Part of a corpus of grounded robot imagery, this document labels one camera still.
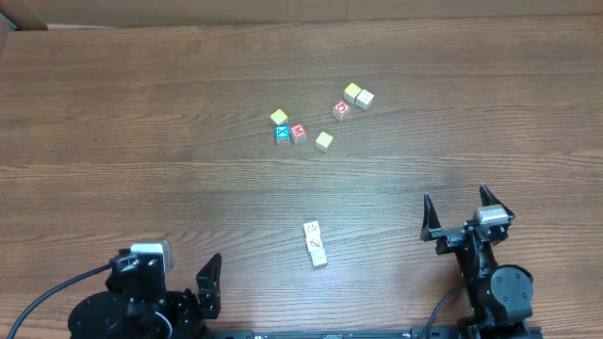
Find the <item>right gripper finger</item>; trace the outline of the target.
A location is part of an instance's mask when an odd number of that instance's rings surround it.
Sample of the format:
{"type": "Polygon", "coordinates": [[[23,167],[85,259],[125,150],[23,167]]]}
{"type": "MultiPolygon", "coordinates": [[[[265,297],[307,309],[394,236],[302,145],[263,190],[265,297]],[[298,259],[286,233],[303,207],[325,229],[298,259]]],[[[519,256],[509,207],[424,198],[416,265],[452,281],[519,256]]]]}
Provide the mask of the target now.
{"type": "Polygon", "coordinates": [[[424,215],[420,239],[424,242],[433,241],[442,232],[442,227],[428,193],[424,194],[423,206],[424,215]]]}
{"type": "Polygon", "coordinates": [[[503,202],[501,202],[486,184],[480,185],[480,195],[481,204],[483,206],[500,205],[505,210],[510,219],[515,218],[514,212],[509,209],[503,202]]]}

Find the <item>white leaf block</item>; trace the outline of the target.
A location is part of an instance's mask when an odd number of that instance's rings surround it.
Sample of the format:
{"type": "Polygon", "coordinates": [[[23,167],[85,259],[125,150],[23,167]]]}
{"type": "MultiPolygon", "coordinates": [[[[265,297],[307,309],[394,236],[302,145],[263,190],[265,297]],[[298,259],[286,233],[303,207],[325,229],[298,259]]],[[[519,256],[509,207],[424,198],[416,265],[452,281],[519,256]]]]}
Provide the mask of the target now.
{"type": "Polygon", "coordinates": [[[319,234],[312,234],[305,239],[306,246],[309,252],[324,250],[322,240],[319,234]]]}

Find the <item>green letter A block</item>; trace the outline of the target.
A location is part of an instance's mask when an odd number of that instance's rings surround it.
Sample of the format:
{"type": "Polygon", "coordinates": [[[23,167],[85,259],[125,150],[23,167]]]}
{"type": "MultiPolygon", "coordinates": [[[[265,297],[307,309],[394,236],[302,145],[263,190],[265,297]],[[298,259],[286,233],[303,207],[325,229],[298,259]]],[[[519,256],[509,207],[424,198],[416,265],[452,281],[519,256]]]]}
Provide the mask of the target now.
{"type": "Polygon", "coordinates": [[[323,267],[328,265],[328,257],[325,249],[316,249],[310,251],[310,257],[313,268],[323,267]]]}

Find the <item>white ladybug block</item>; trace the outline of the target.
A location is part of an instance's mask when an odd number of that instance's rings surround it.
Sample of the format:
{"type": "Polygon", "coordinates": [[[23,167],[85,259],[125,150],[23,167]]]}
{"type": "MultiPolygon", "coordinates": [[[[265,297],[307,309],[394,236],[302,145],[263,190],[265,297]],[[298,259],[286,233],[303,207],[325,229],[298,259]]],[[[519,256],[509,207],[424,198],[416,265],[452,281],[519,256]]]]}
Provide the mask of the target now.
{"type": "Polygon", "coordinates": [[[320,237],[320,227],[317,220],[304,223],[303,229],[307,238],[320,237]]]}

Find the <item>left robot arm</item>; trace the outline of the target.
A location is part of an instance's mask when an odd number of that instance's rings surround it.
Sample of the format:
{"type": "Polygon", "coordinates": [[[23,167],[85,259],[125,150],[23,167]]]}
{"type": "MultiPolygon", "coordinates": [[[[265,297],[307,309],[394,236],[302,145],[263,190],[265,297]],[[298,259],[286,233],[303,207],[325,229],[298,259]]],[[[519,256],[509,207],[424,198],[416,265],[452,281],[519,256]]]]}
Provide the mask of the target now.
{"type": "Polygon", "coordinates": [[[164,255],[122,250],[109,261],[105,292],[77,304],[68,319],[72,338],[208,338],[207,319],[220,313],[222,258],[197,273],[198,292],[169,291],[164,255]]]}

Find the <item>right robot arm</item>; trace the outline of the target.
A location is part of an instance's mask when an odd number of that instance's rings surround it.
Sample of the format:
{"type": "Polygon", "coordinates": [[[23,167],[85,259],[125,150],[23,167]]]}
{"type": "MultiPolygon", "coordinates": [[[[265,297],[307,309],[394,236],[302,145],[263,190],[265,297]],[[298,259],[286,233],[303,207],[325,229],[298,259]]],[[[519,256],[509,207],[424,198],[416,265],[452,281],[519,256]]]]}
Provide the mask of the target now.
{"type": "Polygon", "coordinates": [[[426,327],[416,338],[541,338],[542,330],[530,327],[533,277],[523,267],[499,265],[493,247],[508,238],[515,214],[486,185],[480,186],[481,206],[473,217],[454,229],[444,229],[428,194],[420,239],[433,241],[438,255],[454,254],[463,283],[447,292],[434,307],[426,327]],[[437,329],[435,318],[446,302],[465,291],[471,316],[454,326],[437,329]]]}

